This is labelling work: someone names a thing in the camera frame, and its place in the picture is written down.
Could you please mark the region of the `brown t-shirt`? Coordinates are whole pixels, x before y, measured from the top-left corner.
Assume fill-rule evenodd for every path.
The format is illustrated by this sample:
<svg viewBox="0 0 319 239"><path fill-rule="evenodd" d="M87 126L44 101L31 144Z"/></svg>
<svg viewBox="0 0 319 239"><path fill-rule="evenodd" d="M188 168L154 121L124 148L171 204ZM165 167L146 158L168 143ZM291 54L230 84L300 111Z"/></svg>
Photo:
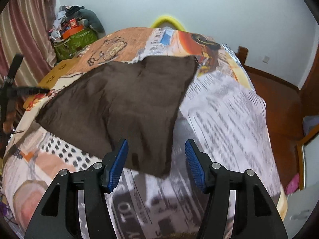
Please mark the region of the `brown t-shirt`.
<svg viewBox="0 0 319 239"><path fill-rule="evenodd" d="M98 158L126 139L127 168L166 176L178 109L197 68L194 56L109 62L61 90L40 110L36 121Z"/></svg>

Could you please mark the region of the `bamboo lap desk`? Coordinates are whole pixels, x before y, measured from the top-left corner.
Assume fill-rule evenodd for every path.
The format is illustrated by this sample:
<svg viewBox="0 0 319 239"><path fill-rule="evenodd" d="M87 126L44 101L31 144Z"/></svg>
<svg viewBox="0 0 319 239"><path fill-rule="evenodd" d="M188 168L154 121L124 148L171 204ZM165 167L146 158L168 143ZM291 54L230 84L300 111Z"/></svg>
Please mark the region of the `bamboo lap desk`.
<svg viewBox="0 0 319 239"><path fill-rule="evenodd" d="M66 75L78 62L80 58L72 58L60 61L39 83L38 87L53 88L58 79Z"/></svg>

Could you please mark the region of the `green fabric storage bin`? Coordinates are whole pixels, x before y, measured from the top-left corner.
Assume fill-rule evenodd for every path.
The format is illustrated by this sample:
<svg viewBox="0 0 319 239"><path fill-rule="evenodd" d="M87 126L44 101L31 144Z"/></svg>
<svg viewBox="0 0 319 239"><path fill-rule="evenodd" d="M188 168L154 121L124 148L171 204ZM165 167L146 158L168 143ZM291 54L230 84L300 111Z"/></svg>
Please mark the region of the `green fabric storage bin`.
<svg viewBox="0 0 319 239"><path fill-rule="evenodd" d="M91 28L86 28L63 41L54 43L57 62L71 59L76 53L97 40L97 33Z"/></svg>

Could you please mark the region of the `red and gold striped curtain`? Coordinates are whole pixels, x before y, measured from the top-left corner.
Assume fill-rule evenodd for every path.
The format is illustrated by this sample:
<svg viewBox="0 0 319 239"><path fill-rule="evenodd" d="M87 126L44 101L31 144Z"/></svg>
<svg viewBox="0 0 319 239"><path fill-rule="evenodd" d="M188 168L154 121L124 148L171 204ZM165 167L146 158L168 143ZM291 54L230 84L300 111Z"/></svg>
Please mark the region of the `red and gold striped curtain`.
<svg viewBox="0 0 319 239"><path fill-rule="evenodd" d="M35 86L57 62L48 31L55 20L56 0L9 0L1 12L1 77L15 54L24 56L15 84Z"/></svg>

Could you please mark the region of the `orange box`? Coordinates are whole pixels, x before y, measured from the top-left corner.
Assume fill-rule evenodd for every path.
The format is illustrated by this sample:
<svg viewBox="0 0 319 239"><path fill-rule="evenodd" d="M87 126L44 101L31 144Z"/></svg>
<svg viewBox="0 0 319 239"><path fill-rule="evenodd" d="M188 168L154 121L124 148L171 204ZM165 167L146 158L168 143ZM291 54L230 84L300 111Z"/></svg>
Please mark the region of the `orange box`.
<svg viewBox="0 0 319 239"><path fill-rule="evenodd" d="M84 29L84 27L82 25L77 26L77 27L73 27L71 29L68 29L67 31L65 31L62 34L63 39L68 39L70 36L82 31Z"/></svg>

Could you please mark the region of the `wardrobe mirror door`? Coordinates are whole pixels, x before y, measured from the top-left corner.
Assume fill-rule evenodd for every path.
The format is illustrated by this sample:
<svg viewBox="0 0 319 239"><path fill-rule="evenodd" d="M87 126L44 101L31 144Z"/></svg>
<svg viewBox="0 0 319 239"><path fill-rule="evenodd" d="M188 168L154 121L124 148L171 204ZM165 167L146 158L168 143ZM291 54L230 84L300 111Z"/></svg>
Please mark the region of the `wardrobe mirror door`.
<svg viewBox="0 0 319 239"><path fill-rule="evenodd" d="M318 183L318 125L297 143L299 189Z"/></svg>

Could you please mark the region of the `newspaper print bed sheet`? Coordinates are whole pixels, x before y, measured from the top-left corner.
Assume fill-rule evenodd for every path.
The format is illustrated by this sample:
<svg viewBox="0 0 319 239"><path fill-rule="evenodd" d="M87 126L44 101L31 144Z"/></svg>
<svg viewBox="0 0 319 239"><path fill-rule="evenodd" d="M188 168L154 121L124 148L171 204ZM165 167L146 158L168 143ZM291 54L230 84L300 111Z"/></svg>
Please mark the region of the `newspaper print bed sheet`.
<svg viewBox="0 0 319 239"><path fill-rule="evenodd" d="M163 177L124 169L106 196L118 238L193 238L207 196L191 178L184 144L194 139L212 160L234 171L254 169L280 217L288 210L259 97L235 54L212 38L182 31L131 27L91 44L61 76L51 93L25 103L25 114L8 145L1 204L3 224L23 238L40 198L63 168L86 170L98 161L36 123L36 115L59 91L91 69L111 61L136 63L149 56L195 56L200 67L175 122L170 172Z"/></svg>

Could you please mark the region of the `yellow foam tube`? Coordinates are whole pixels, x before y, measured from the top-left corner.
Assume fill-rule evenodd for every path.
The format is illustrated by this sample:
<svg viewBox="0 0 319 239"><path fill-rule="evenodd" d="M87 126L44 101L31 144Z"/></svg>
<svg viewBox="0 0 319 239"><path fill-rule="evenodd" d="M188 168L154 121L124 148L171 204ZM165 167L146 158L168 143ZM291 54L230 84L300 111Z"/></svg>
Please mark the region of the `yellow foam tube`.
<svg viewBox="0 0 319 239"><path fill-rule="evenodd" d="M173 26L175 30L178 30L178 31L185 31L184 26L181 25L181 23L177 19L175 19L171 16L167 16L167 15L159 16L152 23L151 28L159 28L163 24L169 24L169 25Z"/></svg>

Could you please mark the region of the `white wall socket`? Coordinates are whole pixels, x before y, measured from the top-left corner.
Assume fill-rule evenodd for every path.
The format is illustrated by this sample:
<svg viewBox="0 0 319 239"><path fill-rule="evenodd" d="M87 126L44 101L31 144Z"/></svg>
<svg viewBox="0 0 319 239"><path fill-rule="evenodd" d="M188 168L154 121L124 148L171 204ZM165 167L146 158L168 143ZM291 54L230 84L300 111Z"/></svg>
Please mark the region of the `white wall socket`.
<svg viewBox="0 0 319 239"><path fill-rule="evenodd" d="M269 59L270 58L268 56L264 56L264 59L262 60L262 62L267 64Z"/></svg>

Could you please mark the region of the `dark wooden bed post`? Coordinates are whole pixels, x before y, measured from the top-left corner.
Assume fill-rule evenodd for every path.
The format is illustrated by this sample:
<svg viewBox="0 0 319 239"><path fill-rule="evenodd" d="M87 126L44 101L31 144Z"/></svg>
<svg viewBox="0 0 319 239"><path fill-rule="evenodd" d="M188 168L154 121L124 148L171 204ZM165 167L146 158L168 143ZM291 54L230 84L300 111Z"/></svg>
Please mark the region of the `dark wooden bed post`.
<svg viewBox="0 0 319 239"><path fill-rule="evenodd" d="M245 47L239 46L238 50L236 52L236 56L238 58L238 60L240 61L242 66L245 66L245 62L247 60L248 57L248 52L249 50Z"/></svg>

